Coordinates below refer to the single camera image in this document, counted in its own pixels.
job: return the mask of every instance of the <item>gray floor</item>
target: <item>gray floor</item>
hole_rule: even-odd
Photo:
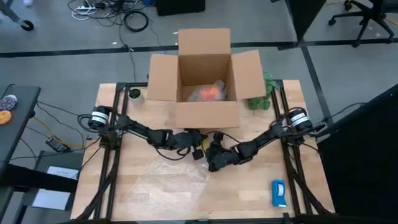
[[[32,8],[25,8],[21,0],[12,5],[18,15],[35,24],[32,32],[23,31],[11,21],[0,25],[0,53],[28,52],[45,50],[102,49],[121,47],[117,26],[103,27],[95,20],[76,21],[67,8],[68,1],[37,0]],[[283,1],[271,4],[268,0],[217,0],[207,1],[206,11],[198,14],[184,14],[158,17],[154,8],[146,8],[154,21],[153,29],[159,34],[162,45],[174,45],[177,36],[173,34],[182,28],[229,27],[232,42],[292,41],[295,33],[286,5]],[[343,12],[341,4],[324,6],[309,28],[306,40],[355,39],[360,26],[359,19],[338,19],[333,27],[327,25],[330,17]],[[398,16],[391,15],[398,21]],[[372,23],[364,38],[385,38],[387,34]],[[390,24],[398,33],[398,26]],[[156,46],[156,36],[146,29],[133,34],[122,28],[123,40],[131,46]],[[264,70],[270,71],[275,78],[300,80],[308,111],[313,120],[323,118],[312,79],[300,49],[278,51],[275,47],[257,48],[261,53]],[[233,49],[233,52],[251,50]],[[331,47],[309,47],[310,55],[323,88],[331,113],[336,113],[346,105],[367,102],[389,87],[398,83],[397,65],[398,44],[362,45],[357,49],[349,45]],[[133,53],[136,64],[137,81],[147,80],[149,59],[152,52]],[[42,87],[40,100],[67,108],[75,113],[90,112],[95,103],[100,83],[132,82],[132,63],[127,53],[98,55],[66,55],[50,57],[0,58],[1,84],[38,85]],[[62,122],[77,127],[75,118],[49,108],[49,111]],[[348,114],[347,110],[335,120]],[[57,124],[41,110],[37,117],[43,119],[54,133],[68,142],[80,142],[78,133]],[[35,121],[29,126],[45,132]],[[49,151],[44,144],[45,138],[30,130],[25,130],[23,138],[36,153]],[[30,156],[30,151],[22,144],[18,145],[14,157]],[[20,166],[32,168],[33,159],[15,161]],[[20,195],[12,200],[2,223],[10,223],[18,207]],[[46,215],[59,217],[58,214]],[[41,217],[29,223],[43,223]]]

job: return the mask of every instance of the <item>white paper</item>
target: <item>white paper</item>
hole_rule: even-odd
[[[61,177],[76,179],[79,170],[50,166],[47,173]],[[34,207],[64,210],[67,206],[70,193],[40,189],[33,201]]]

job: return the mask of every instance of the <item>box flap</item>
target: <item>box flap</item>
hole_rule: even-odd
[[[266,86],[258,50],[232,55],[232,69],[238,100],[265,96]]]
[[[177,100],[178,56],[153,54],[150,58],[147,98]]]
[[[176,128],[232,128],[238,126],[238,104],[235,101],[177,103]]]
[[[178,54],[231,54],[229,29],[179,30]]]

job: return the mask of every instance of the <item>cardboard box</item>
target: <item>cardboard box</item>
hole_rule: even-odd
[[[176,102],[176,128],[239,126],[237,100],[264,96],[258,50],[232,54],[229,29],[183,29],[177,55],[153,54],[147,98]],[[227,101],[187,102],[198,85],[223,80]]]

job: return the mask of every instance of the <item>wooden surface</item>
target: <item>wooden surface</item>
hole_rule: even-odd
[[[285,80],[284,85],[289,106],[305,107],[299,81]],[[100,85],[96,104],[111,106],[114,89],[115,84]],[[141,107],[135,108],[129,101],[127,114],[152,129],[161,129],[173,125],[172,111],[172,102],[146,100]],[[275,120],[273,107],[268,111],[250,111],[246,101],[239,102],[239,114],[241,127],[223,131],[242,141],[257,137]],[[234,144],[227,137],[224,143],[225,147]],[[316,147],[311,139],[306,143]],[[97,146],[87,149],[83,162],[96,149]],[[301,146],[300,151],[308,187],[325,208],[333,211],[319,155],[307,146]],[[161,152],[169,157],[176,156],[175,152]],[[97,191],[103,154],[102,149],[81,172],[72,218],[79,216]],[[271,182],[274,179],[286,181],[286,208],[274,208],[271,204]],[[303,205],[300,190],[298,194]],[[274,218],[282,217],[284,212],[294,215],[280,141],[262,148],[251,162],[230,165],[211,173],[207,171],[204,159],[198,162],[188,155],[181,161],[168,161],[145,140],[128,134],[123,137],[114,221]]]

